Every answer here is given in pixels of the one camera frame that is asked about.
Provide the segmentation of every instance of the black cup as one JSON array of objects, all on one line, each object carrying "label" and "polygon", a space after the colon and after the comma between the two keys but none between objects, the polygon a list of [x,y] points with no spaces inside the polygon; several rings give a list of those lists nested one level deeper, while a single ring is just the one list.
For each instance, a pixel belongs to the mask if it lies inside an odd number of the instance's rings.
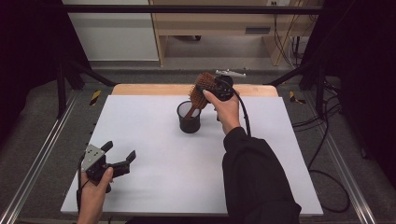
[{"label": "black cup", "polygon": [[189,118],[189,119],[184,118],[184,117],[186,117],[187,113],[189,113],[191,106],[192,106],[191,101],[185,101],[177,107],[177,114],[178,114],[178,120],[180,122],[180,129],[184,133],[196,133],[196,132],[198,132],[199,128],[201,127],[201,122],[200,122],[201,110],[200,109],[195,109],[194,112],[192,113],[191,118]]}]

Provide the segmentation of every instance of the human hand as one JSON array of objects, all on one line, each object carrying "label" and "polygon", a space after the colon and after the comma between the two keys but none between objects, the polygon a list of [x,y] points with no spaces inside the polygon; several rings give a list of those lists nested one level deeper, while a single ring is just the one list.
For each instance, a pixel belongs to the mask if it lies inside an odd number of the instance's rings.
[{"label": "human hand", "polygon": [[86,184],[82,188],[78,224],[96,224],[99,222],[102,215],[103,203],[105,202],[106,188],[112,181],[112,178],[112,167],[106,169],[97,186],[88,179],[85,172],[81,173],[81,184]]},{"label": "human hand", "polygon": [[235,94],[230,100],[224,102],[219,100],[210,91],[204,91],[204,96],[218,112],[219,120],[225,134],[236,127],[241,127],[239,122],[239,101]]}]

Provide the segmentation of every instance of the black jacket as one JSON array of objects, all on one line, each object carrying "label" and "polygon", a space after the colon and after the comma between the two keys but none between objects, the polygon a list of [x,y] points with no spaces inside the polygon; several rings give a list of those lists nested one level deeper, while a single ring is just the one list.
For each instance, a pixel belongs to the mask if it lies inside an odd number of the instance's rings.
[{"label": "black jacket", "polygon": [[301,206],[291,194],[276,155],[262,140],[234,128],[224,138],[222,168],[232,223],[299,223]]}]

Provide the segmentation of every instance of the wall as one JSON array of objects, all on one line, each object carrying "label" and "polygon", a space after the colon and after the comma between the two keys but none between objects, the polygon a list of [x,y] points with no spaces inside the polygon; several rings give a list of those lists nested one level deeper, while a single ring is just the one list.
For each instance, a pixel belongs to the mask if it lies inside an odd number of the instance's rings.
[{"label": "wall", "polygon": [[[148,5],[147,0],[63,0],[79,5]],[[69,13],[90,61],[158,61],[150,14]]]}]

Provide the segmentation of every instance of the white table surface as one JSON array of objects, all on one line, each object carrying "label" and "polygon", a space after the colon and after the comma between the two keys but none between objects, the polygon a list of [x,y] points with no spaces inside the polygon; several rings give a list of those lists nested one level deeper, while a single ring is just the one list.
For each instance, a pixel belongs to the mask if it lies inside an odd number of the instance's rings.
[{"label": "white table surface", "polygon": [[[177,106],[187,96],[109,95],[90,144],[113,141],[107,162],[133,150],[131,173],[114,179],[103,211],[131,216],[226,216],[221,162],[224,133],[209,104],[197,133],[183,133]],[[323,211],[280,97],[243,97],[252,136],[265,139],[281,162],[301,216]],[[241,124],[245,127],[242,109]],[[61,211],[76,214],[77,175]]]}]

